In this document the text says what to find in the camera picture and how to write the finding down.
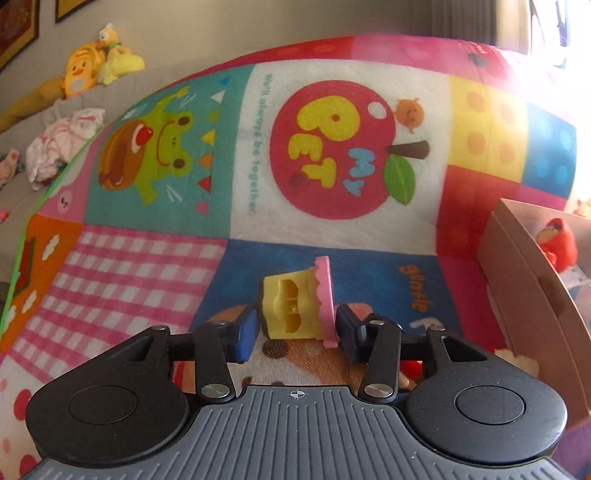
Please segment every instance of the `red plush toy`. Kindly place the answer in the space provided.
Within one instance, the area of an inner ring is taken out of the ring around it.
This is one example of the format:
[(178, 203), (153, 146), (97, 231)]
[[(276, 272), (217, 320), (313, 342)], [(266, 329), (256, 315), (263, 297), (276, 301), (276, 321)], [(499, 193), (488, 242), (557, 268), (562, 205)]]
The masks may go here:
[(554, 218), (535, 236), (535, 241), (558, 273), (577, 262), (577, 243), (569, 224)]

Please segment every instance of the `blue polka dot square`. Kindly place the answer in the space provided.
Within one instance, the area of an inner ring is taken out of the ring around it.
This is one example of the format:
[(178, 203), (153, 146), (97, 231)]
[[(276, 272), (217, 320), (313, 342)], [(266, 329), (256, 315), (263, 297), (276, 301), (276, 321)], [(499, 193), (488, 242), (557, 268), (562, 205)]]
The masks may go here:
[(527, 116), (529, 138), (521, 183), (568, 199), (576, 168), (576, 129), (530, 103)]

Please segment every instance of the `play mat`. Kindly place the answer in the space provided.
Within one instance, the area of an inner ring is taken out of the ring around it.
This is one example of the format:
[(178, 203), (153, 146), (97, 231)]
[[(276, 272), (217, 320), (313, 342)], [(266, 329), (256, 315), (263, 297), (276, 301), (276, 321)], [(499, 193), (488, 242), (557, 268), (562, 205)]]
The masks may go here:
[[(27, 227), (1, 327), (0, 478), (38, 459), (23, 419), (41, 385), (151, 325), (232, 321), (264, 277), (316, 257), (335, 304), (503, 347), (475, 252), (500, 197), (565, 207), (563, 95), (519, 54), (371, 36), (251, 54), (135, 105)], [(340, 349), (262, 334), (230, 369), (238, 389), (362, 374)]]

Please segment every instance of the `crosshair marking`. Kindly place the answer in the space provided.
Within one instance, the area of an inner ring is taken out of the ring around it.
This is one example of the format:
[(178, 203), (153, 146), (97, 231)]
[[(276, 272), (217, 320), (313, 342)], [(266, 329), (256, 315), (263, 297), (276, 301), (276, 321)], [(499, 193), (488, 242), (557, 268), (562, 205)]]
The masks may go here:
[(289, 396), (291, 398), (295, 398), (296, 400), (298, 398), (304, 398), (305, 395), (307, 395), (307, 393), (302, 392), (302, 390), (294, 390), (293, 392), (289, 393)]

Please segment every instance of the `teal square patch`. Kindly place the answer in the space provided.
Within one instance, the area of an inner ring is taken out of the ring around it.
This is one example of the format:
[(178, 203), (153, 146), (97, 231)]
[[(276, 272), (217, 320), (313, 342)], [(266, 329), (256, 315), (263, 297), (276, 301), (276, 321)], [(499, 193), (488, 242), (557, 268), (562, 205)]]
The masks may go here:
[(85, 222), (227, 238), (236, 133), (253, 68), (172, 85), (117, 120), (93, 160)]

